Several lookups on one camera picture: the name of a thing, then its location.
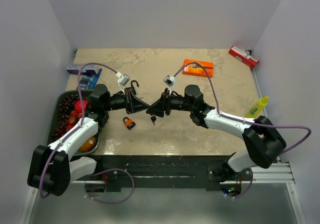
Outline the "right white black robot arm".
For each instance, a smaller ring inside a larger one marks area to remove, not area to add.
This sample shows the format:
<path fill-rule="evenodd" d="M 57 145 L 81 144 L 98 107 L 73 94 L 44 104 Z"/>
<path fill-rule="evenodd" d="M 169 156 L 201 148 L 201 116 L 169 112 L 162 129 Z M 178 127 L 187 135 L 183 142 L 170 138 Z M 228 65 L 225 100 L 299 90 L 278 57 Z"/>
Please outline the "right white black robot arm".
<path fill-rule="evenodd" d="M 233 115 L 219 114 L 203 96 L 197 85 L 187 85 L 182 96 L 172 95 L 169 89 L 165 89 L 146 113 L 163 118 L 172 110 L 188 111 L 195 125 L 220 130 L 243 140 L 245 151 L 232 154 L 212 170 L 218 181 L 235 180 L 241 171 L 255 166 L 267 169 L 286 148 L 285 140 L 267 117 L 236 121 Z"/>

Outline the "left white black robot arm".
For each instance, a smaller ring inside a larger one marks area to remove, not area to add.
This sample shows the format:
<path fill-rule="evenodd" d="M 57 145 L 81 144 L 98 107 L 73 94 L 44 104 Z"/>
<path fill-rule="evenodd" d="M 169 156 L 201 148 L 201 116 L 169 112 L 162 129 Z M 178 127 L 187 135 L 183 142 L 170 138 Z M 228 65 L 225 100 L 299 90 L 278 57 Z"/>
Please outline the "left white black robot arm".
<path fill-rule="evenodd" d="M 103 167 L 91 157 L 72 157 L 89 138 L 98 134 L 109 119 L 109 111 L 125 109 L 127 114 L 146 110 L 149 104 L 126 88 L 122 94 L 111 95 L 104 84 L 91 91 L 84 116 L 66 134 L 48 146 L 39 145 L 32 154 L 27 184 L 41 193 L 62 195 L 69 184 L 88 176 L 98 180 Z"/>

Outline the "black Kaijing padlock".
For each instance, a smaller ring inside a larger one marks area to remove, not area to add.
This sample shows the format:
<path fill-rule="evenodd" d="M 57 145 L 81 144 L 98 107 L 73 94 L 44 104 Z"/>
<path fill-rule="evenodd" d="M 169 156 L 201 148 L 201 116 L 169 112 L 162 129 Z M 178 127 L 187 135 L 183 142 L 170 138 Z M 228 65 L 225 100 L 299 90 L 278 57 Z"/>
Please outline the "black Kaijing padlock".
<path fill-rule="evenodd" d="M 129 90 L 130 90 L 134 95 L 137 94 L 136 88 L 139 88 L 139 87 L 140 87 L 140 86 L 139 86 L 139 83 L 138 83 L 137 80 L 131 80 Z"/>

